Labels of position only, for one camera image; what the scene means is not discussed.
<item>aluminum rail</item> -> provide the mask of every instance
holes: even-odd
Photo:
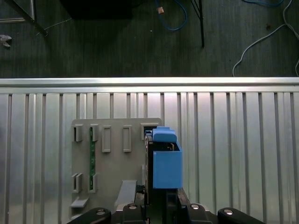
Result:
[[[25,78],[1,79],[0,87],[86,87],[86,86],[261,86],[299,85],[299,78],[255,77],[149,77],[149,78]]]

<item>screw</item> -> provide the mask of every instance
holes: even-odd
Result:
[[[229,209],[225,209],[224,210],[224,213],[231,216],[233,214],[233,211],[232,210],[229,210]]]
[[[100,209],[100,210],[97,211],[97,215],[98,215],[98,216],[102,216],[102,215],[104,215],[104,214],[105,214],[105,212],[104,212],[103,209]]]
[[[193,209],[199,209],[199,206],[196,205],[196,204],[192,204],[192,205],[191,205],[191,208],[193,208]]]

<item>metal panel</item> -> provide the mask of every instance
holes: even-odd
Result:
[[[247,156],[247,199],[249,214],[263,220],[261,135],[258,93],[246,93],[246,135],[245,150]]]
[[[63,223],[69,220],[69,207],[72,203],[70,189],[72,182],[69,181],[71,173],[71,123],[76,119],[76,94],[64,94],[62,98],[62,152],[61,152],[61,220]]]
[[[262,93],[262,118],[263,118],[263,165],[264,165],[264,183],[266,204],[266,223],[279,222],[279,194],[278,194],[278,165],[277,165],[277,145],[276,138],[276,118],[274,94],[270,92]]]
[[[110,118],[110,94],[97,94],[97,118]]]
[[[161,94],[148,94],[148,118],[161,118]]]
[[[28,150],[27,152],[27,200],[26,200],[26,222],[33,223],[34,220],[34,163],[35,163],[35,127],[36,127],[36,95],[29,95],[28,103]]]
[[[246,151],[245,151],[245,132],[244,132],[244,113],[246,111],[245,102],[245,94],[241,92],[236,93],[235,95],[235,114],[231,113],[231,120],[235,120],[236,125],[236,136],[233,134],[232,142],[236,142],[236,147],[232,146],[232,165],[233,165],[233,173],[235,170],[238,172],[238,195],[237,198],[233,197],[233,206],[235,206],[235,201],[237,201],[237,208],[245,213],[248,212],[248,203],[246,193],[248,191],[247,188],[247,175],[246,175]]]
[[[298,223],[298,92],[299,78],[2,79],[0,222],[67,221],[74,118],[158,117],[193,202]]]
[[[137,118],[144,118],[144,94],[137,94]]]
[[[164,125],[178,133],[178,96],[176,92],[164,94]]]
[[[229,159],[228,159],[228,109],[226,93],[214,94],[214,147],[216,174],[216,207],[230,205]]]
[[[9,223],[23,223],[26,206],[24,199],[25,169],[25,118],[26,96],[12,96],[11,144],[10,144],[10,177],[9,177]]]
[[[199,201],[216,212],[212,104],[210,93],[197,93]]]
[[[58,223],[60,217],[60,96],[46,95],[45,157],[44,157],[44,223]]]
[[[115,93],[113,95],[113,118],[127,118],[127,95],[126,93]]]
[[[130,94],[130,118],[137,118],[137,94]]]
[[[6,183],[8,179],[6,177],[8,169],[8,142],[7,136],[8,133],[8,98],[9,96],[0,95],[0,223],[5,221],[5,204],[6,204]]]
[[[290,93],[278,93],[277,107],[279,127],[278,157],[280,158],[278,161],[278,164],[280,164],[278,173],[281,177],[281,179],[278,179],[281,186],[280,218],[287,223],[296,223]]]

